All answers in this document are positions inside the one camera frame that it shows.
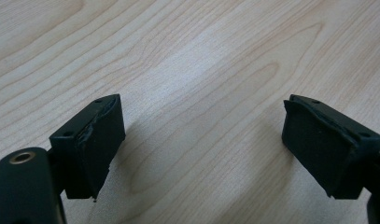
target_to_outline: light wooden surface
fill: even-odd
[[[367,222],[280,135],[291,93],[380,133],[380,0],[0,0],[0,159],[112,93],[127,138],[69,223]]]

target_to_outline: metal ring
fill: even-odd
[[[33,151],[22,152],[13,156],[9,160],[9,163],[14,164],[14,165],[22,164],[24,162],[31,160],[34,157],[35,157],[35,153]]]

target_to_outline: wood grain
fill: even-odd
[[[0,1],[0,160],[112,93],[127,138],[69,223],[367,222],[280,135],[291,93],[380,133],[380,0]]]

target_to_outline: screw hole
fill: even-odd
[[[359,133],[363,137],[371,137],[369,133]]]
[[[71,136],[71,135],[73,135],[73,132],[65,132],[65,133],[63,133],[64,137],[68,137],[68,136]]]
[[[21,163],[24,163],[24,162],[31,160],[34,156],[35,156],[35,153],[32,151],[22,152],[20,154],[15,155],[14,157],[12,157],[9,160],[9,162],[11,164],[15,164],[15,165],[21,164]]]

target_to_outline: black plastic part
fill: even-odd
[[[49,138],[54,173],[67,198],[97,197],[124,139],[118,94],[95,100]]]
[[[0,223],[65,223],[45,149],[29,147],[0,160]]]
[[[380,198],[371,195],[367,203],[367,216],[369,224],[380,224]]]
[[[284,103],[283,143],[329,196],[357,199],[380,134],[314,99],[291,95]]]
[[[380,154],[367,163],[364,173],[364,187],[380,199]]]

